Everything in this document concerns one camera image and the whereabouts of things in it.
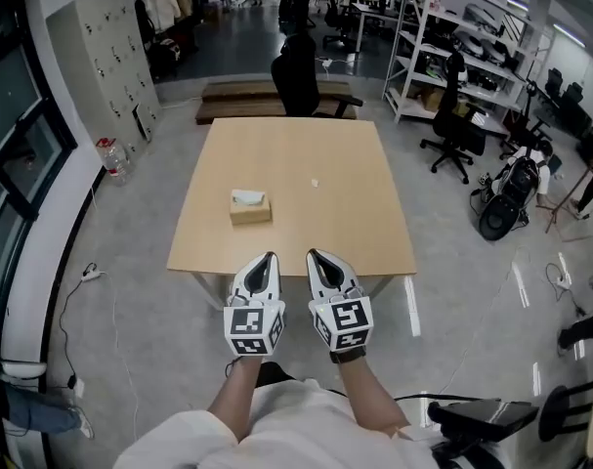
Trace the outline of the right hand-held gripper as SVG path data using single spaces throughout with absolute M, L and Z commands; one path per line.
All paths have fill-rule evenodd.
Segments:
M 329 351 L 345 353 L 365 346 L 374 321 L 370 298 L 358 286 L 353 268 L 336 255 L 316 248 L 307 252 L 306 265 L 313 299 L 309 310 L 314 328 Z

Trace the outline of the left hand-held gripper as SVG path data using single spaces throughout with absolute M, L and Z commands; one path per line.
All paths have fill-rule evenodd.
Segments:
M 233 278 L 224 308 L 224 334 L 236 357 L 269 357 L 285 329 L 278 257 L 255 257 Z

